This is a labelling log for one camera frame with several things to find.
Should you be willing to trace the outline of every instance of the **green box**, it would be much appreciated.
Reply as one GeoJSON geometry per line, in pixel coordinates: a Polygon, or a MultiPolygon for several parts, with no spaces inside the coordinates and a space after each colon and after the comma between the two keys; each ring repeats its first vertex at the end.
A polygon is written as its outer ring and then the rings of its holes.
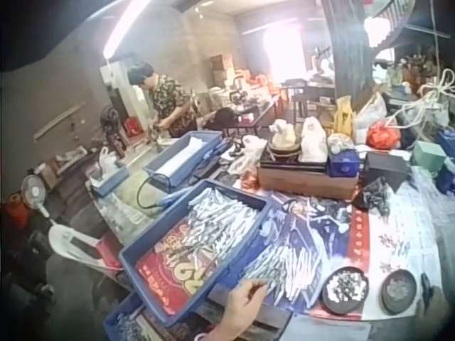
{"type": "Polygon", "coordinates": [[[412,151],[413,164],[438,173],[446,160],[446,152],[439,144],[418,141],[412,151]]]}

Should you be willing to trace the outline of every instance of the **fluorescent light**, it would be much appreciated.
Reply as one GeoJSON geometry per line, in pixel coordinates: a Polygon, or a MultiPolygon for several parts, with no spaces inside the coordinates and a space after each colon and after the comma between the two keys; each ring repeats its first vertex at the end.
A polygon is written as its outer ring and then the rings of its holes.
{"type": "Polygon", "coordinates": [[[210,0],[210,1],[206,1],[206,2],[203,2],[201,5],[201,7],[206,7],[206,6],[210,6],[211,4],[213,4],[215,1],[214,0],[210,0]]]}
{"type": "Polygon", "coordinates": [[[111,33],[111,36],[109,39],[107,39],[105,49],[102,51],[102,54],[106,59],[112,58],[123,38],[125,37],[125,34],[127,34],[133,22],[146,8],[149,2],[150,0],[132,0],[129,3],[127,9],[122,14],[122,17],[111,33]]]}

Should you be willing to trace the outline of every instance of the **bright doorway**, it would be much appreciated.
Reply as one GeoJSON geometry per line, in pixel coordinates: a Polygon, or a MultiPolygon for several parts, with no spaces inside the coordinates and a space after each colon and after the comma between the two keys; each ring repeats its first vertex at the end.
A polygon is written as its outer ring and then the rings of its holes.
{"type": "Polygon", "coordinates": [[[275,82],[304,77],[305,57],[298,24],[277,24],[267,29],[264,46],[275,82]]]}

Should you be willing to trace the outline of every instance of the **red plastic bag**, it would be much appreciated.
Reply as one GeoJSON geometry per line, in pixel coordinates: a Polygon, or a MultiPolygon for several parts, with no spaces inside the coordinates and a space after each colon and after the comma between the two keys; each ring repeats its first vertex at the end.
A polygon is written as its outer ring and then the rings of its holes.
{"type": "Polygon", "coordinates": [[[386,127],[385,121],[374,123],[367,134],[367,145],[371,148],[390,150],[397,148],[400,143],[401,133],[399,129],[386,127]]]}

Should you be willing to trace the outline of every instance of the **black box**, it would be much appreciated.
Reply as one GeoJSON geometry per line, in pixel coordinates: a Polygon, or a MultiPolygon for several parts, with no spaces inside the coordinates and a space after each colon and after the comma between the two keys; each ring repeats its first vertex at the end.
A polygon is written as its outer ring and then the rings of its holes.
{"type": "Polygon", "coordinates": [[[384,177],[393,191],[397,192],[408,173],[408,165],[403,158],[386,153],[368,152],[363,166],[362,186],[365,187],[377,178],[384,177]]]}

